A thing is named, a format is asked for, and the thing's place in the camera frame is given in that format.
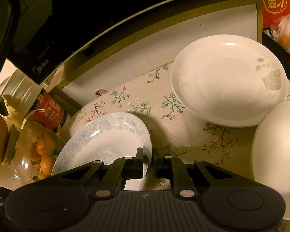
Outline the white rose-pattern plate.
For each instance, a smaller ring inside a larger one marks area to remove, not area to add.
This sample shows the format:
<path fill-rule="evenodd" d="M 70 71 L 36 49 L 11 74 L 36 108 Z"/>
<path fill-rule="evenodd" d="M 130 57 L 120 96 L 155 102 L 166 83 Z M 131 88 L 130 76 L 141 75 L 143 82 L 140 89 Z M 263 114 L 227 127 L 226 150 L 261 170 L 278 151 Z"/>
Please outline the white rose-pattern plate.
<path fill-rule="evenodd" d="M 258 125 L 284 102 L 289 81 L 275 54 L 237 35 L 213 35 L 186 46 L 170 71 L 171 87 L 192 114 L 221 126 Z"/>

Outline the glass jar of kumquats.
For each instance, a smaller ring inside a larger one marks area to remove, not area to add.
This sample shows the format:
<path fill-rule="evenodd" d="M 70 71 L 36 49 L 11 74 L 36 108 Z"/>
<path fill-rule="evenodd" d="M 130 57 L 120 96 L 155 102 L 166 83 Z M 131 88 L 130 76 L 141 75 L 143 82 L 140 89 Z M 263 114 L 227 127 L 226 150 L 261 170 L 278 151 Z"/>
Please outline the glass jar of kumquats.
<path fill-rule="evenodd" d="M 31 111 L 21 125 L 4 116 L 9 137 L 0 161 L 0 188 L 15 190 L 23 185 L 45 179 L 52 173 L 57 156 L 65 141 L 61 137 L 61 126 L 52 131 L 30 117 L 40 112 Z"/>

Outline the red label jar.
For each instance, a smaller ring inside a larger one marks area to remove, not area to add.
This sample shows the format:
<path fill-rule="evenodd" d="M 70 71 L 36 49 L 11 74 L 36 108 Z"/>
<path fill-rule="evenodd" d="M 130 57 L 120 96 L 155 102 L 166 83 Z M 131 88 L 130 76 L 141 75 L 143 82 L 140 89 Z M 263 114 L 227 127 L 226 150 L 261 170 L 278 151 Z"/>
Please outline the red label jar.
<path fill-rule="evenodd" d="M 58 125 L 66 127 L 71 116 L 59 103 L 40 85 L 33 82 L 20 70 L 6 78 L 0 84 L 0 96 L 4 99 L 9 117 L 22 124 L 25 116 L 39 109 L 30 119 L 43 124 L 52 131 Z"/>

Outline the black microwave oven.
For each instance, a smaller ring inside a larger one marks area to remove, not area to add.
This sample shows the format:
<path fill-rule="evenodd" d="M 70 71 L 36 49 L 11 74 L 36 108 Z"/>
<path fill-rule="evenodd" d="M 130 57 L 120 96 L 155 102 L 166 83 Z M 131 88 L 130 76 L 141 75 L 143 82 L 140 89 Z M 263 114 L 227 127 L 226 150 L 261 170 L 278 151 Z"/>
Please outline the black microwave oven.
<path fill-rule="evenodd" d="M 0 0 L 6 58 L 43 83 L 80 48 L 91 56 L 120 35 L 173 16 L 204 0 Z"/>

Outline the blue patterned plate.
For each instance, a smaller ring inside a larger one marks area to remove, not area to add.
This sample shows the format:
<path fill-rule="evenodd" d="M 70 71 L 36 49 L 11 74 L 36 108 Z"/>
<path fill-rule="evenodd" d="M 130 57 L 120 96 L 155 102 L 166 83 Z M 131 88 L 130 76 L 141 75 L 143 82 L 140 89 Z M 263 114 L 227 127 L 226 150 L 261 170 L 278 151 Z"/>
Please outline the blue patterned plate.
<path fill-rule="evenodd" d="M 145 123 L 134 114 L 117 112 L 93 120 L 79 130 L 59 153 L 52 169 L 56 175 L 94 160 L 106 165 L 122 157 L 144 154 L 143 178 L 128 180 L 125 190 L 142 190 L 151 163 L 152 143 Z"/>

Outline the plastic bag of oranges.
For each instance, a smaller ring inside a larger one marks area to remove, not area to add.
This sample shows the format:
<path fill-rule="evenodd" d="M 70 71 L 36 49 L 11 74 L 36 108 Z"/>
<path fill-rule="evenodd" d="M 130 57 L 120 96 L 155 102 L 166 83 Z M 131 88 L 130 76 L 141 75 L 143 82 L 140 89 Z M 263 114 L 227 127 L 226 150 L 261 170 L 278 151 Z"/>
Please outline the plastic bag of oranges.
<path fill-rule="evenodd" d="M 290 14 L 275 19 L 270 30 L 275 42 L 290 54 Z"/>

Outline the large white bowl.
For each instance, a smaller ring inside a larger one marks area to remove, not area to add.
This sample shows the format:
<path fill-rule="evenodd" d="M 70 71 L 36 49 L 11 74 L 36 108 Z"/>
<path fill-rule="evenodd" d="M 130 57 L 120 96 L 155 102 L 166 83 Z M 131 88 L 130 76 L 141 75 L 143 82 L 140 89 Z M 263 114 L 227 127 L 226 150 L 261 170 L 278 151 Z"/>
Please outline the large white bowl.
<path fill-rule="evenodd" d="M 290 102 L 272 108 L 259 123 L 252 144 L 255 180 L 278 191 L 290 220 Z"/>

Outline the floral tablecloth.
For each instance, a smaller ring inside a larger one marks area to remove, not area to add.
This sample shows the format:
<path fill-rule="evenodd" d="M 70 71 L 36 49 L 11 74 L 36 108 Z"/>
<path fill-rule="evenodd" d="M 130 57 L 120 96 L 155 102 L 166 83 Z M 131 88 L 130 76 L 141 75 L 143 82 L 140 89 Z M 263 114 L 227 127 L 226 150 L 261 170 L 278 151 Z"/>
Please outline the floral tablecloth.
<path fill-rule="evenodd" d="M 252 179 L 251 151 L 256 128 L 222 127 L 191 114 L 172 91 L 171 66 L 160 66 L 95 98 L 73 116 L 70 135 L 106 114 L 129 112 L 146 124 L 152 146 L 162 154 L 185 163 L 205 160 Z"/>

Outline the red gift box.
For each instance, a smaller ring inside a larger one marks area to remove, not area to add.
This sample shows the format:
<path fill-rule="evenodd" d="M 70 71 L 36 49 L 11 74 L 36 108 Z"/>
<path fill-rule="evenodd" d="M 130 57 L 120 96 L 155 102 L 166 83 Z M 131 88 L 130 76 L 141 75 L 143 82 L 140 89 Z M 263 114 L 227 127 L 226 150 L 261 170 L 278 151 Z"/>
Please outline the red gift box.
<path fill-rule="evenodd" d="M 270 28 L 277 18 L 290 14 L 290 0 L 262 0 L 262 28 Z"/>

